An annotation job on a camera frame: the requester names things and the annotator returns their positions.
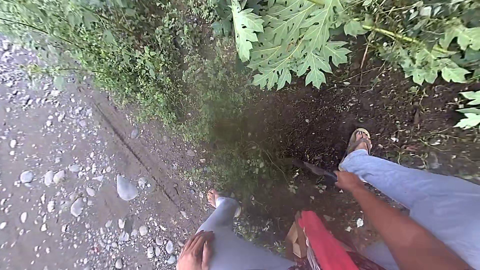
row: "light blue jeans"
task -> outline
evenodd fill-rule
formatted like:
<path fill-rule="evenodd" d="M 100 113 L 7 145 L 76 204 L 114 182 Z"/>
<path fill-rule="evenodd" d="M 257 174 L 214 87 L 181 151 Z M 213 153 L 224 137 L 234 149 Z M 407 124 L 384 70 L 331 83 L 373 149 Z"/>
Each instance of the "light blue jeans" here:
<path fill-rule="evenodd" d="M 350 153 L 341 167 L 410 209 L 413 220 L 480 269 L 480 185 L 406 168 L 364 149 Z M 388 270 L 398 269 L 383 243 L 368 247 L 364 255 Z"/>

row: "leg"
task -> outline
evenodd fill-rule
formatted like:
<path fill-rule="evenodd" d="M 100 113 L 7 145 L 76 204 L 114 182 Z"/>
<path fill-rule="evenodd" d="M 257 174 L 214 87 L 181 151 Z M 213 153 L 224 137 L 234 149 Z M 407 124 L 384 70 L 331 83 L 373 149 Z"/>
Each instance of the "leg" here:
<path fill-rule="evenodd" d="M 210 270 L 287 270 L 294 265 L 292 261 L 255 247 L 234 234 L 233 217 L 239 206 L 236 200 L 215 194 L 212 199 L 211 204 L 217 208 L 198 229 L 215 234 Z"/>
<path fill-rule="evenodd" d="M 361 146 L 341 167 L 409 208 L 412 219 L 472 267 L 480 268 L 480 186 L 369 156 Z"/>

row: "skin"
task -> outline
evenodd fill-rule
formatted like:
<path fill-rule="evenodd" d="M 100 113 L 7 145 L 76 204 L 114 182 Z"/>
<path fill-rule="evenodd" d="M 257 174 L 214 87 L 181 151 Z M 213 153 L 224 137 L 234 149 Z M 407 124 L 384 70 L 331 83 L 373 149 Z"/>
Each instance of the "skin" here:
<path fill-rule="evenodd" d="M 357 139 L 367 138 L 359 133 Z M 357 149 L 367 149 L 366 143 Z M 336 172 L 337 186 L 352 193 L 368 220 L 378 230 L 400 269 L 472 269 L 433 234 L 368 191 L 357 175 Z"/>

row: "green foliage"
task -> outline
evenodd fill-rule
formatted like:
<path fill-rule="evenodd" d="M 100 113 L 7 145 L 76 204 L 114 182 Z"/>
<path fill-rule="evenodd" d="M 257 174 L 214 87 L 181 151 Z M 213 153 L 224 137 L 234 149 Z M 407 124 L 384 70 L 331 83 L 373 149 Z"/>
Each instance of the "green foliage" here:
<path fill-rule="evenodd" d="M 479 105 L 480 104 L 480 91 L 468 91 L 468 92 L 461 92 L 464 98 L 471 100 L 467 103 L 467 105 Z M 476 127 L 480 124 L 480 109 L 479 108 L 466 108 L 466 109 L 459 109 L 458 112 L 461 112 L 465 115 L 466 118 L 460 120 L 454 127 L 459 127 L 463 129 L 468 129 L 472 127 Z"/>

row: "dirt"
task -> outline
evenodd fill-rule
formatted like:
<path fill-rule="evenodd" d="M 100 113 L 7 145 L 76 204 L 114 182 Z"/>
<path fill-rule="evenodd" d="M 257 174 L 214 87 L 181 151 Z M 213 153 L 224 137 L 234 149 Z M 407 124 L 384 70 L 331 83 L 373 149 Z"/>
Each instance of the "dirt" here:
<path fill-rule="evenodd" d="M 305 86 L 300 78 L 285 91 L 263 95 L 246 114 L 248 131 L 279 159 L 296 158 L 333 171 L 345 154 L 351 133 L 362 127 L 372 135 L 374 156 L 480 184 L 480 153 L 475 150 L 480 147 L 478 134 L 452 128 L 461 118 L 455 112 L 463 103 L 458 101 L 458 93 L 478 90 L 480 85 L 466 87 L 438 79 L 413 93 L 410 88 L 416 85 L 411 79 L 373 53 L 367 54 L 360 68 L 364 41 L 354 42 L 352 51 L 357 53 L 351 64 L 341 65 L 321 89 Z M 328 227 L 337 238 L 357 248 L 379 239 L 350 194 L 332 187 L 320 194 L 315 188 L 322 184 L 319 178 L 309 172 L 300 173 L 294 179 L 299 187 L 295 194 L 288 190 L 289 179 L 282 177 L 258 189 L 257 205 L 249 209 L 252 215 L 274 221 L 274 236 L 266 237 L 282 239 L 295 212 L 310 209 L 320 217 L 334 218 L 326 222 Z M 392 206 L 406 210 L 373 187 L 370 189 Z M 360 228 L 356 226 L 358 218 L 365 221 Z M 345 231 L 348 227 L 353 228 L 350 233 Z"/>

